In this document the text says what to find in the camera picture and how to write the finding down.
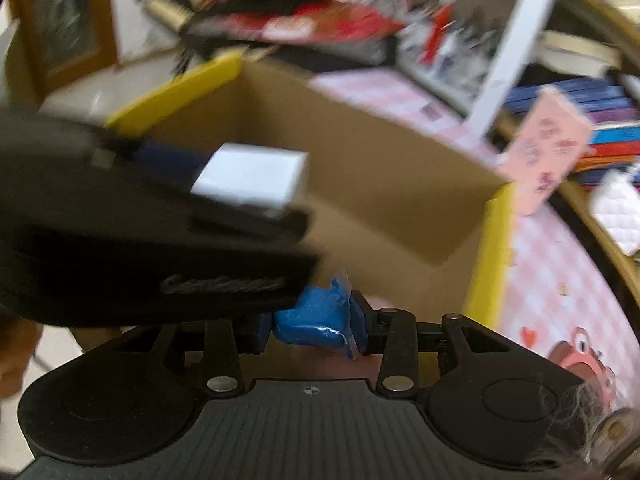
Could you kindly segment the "person right hand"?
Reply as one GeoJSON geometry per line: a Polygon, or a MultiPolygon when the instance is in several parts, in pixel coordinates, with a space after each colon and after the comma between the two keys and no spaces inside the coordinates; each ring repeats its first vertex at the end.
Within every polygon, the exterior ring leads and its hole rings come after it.
{"type": "Polygon", "coordinates": [[[24,375],[36,351],[42,325],[24,318],[1,318],[0,398],[9,399],[21,391],[24,375]]]}

